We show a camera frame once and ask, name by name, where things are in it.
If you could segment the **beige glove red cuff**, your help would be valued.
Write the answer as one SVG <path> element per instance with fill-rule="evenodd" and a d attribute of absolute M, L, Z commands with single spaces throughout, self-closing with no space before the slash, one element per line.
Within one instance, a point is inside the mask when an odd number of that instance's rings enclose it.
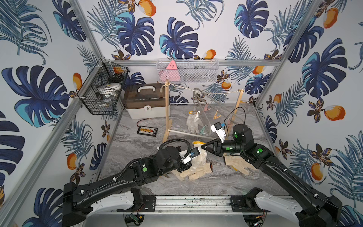
<path fill-rule="evenodd" d="M 183 172 L 178 172 L 177 170 L 173 170 L 172 173 L 180 180 L 183 181 L 185 178 L 188 178 L 190 181 L 194 181 L 203 177 L 205 174 L 209 174 L 213 172 L 213 164 L 205 163 L 202 166 L 197 168 L 189 168 Z"/>

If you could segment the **white glove yellow cuff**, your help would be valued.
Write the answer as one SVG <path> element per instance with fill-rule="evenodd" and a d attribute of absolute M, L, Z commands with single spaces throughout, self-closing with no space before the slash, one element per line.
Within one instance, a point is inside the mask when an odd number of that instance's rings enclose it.
<path fill-rule="evenodd" d="M 200 119 L 200 111 L 194 112 L 190 111 L 189 116 L 186 121 L 187 128 L 190 132 L 194 134 L 199 134 L 199 127 L 203 127 L 202 120 Z"/>

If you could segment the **wooden drying rack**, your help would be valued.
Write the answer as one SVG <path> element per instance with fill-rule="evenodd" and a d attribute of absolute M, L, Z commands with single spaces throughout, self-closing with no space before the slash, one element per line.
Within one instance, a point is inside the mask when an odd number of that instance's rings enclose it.
<path fill-rule="evenodd" d="M 183 135 L 188 135 L 188 136 L 193 136 L 193 137 L 199 137 L 199 138 L 203 138 L 203 139 L 213 139 L 210 136 L 205 136 L 203 134 L 199 134 L 199 133 L 189 133 L 189 132 L 185 132 L 185 131 L 178 131 L 178 130 L 173 130 L 171 129 L 172 124 L 173 124 L 173 120 L 169 119 L 169 115 L 170 115 L 170 110 L 169 110 L 169 87 L 170 85 L 173 85 L 175 87 L 178 87 L 179 85 L 174 84 L 174 83 L 170 83 L 169 80 L 166 80 L 164 82 L 164 84 L 162 85 L 162 87 L 165 87 L 165 133 L 163 136 L 163 140 L 162 142 L 166 142 L 168 140 L 169 134 L 172 133 L 177 133 L 177 134 L 183 134 Z M 219 95 L 221 93 L 209 93 L 209 92 L 203 92 L 200 89 L 193 89 L 193 97 L 196 98 L 196 100 L 193 101 L 193 105 L 194 108 L 196 109 L 196 111 L 192 111 L 192 115 L 195 116 L 200 116 L 200 111 L 202 111 L 201 113 L 204 115 L 205 119 L 207 120 L 207 125 L 209 127 L 212 126 L 210 120 L 208 119 L 207 114 L 205 113 L 205 107 L 210 107 L 212 109 L 216 110 L 216 115 L 215 115 L 215 119 L 219 118 L 220 116 L 226 117 L 227 119 L 229 118 L 228 116 L 225 116 L 224 114 L 220 113 L 220 115 L 218 115 L 218 111 L 223 107 L 221 103 L 217 102 L 215 99 L 213 99 L 210 95 Z M 206 98 L 210 99 L 210 101 L 212 101 L 212 103 L 216 104 L 219 108 L 212 106 L 210 103 L 208 103 L 206 100 L 203 99 L 202 95 L 205 95 Z"/>

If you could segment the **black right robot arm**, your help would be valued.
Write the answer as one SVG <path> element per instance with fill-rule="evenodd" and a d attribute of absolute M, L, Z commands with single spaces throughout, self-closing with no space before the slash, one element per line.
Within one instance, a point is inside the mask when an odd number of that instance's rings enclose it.
<path fill-rule="evenodd" d="M 202 149 L 216 156 L 225 153 L 243 158 L 248 164 L 262 171 L 284 190 L 292 200 L 288 201 L 253 188 L 244 196 L 231 197 L 234 212 L 270 211 L 301 227 L 335 227 L 338 225 L 342 202 L 335 196 L 327 197 L 289 170 L 271 150 L 254 141 L 252 130 L 244 124 L 233 127 L 232 140 L 226 140 L 225 125 L 216 123 L 211 131 L 218 135 Z"/>

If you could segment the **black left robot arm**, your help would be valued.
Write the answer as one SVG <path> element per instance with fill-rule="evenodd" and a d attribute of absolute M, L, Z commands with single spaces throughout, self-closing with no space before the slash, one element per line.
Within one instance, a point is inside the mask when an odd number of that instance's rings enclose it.
<path fill-rule="evenodd" d="M 200 155 L 193 148 L 185 155 L 179 147 L 161 148 L 155 155 L 134 159 L 118 174 L 105 179 L 77 185 L 67 183 L 63 190 L 62 226 L 71 227 L 81 223 L 93 211 L 92 204 L 116 192 L 155 182 L 162 175 L 173 170 L 183 172 L 192 167 L 192 160 Z"/>

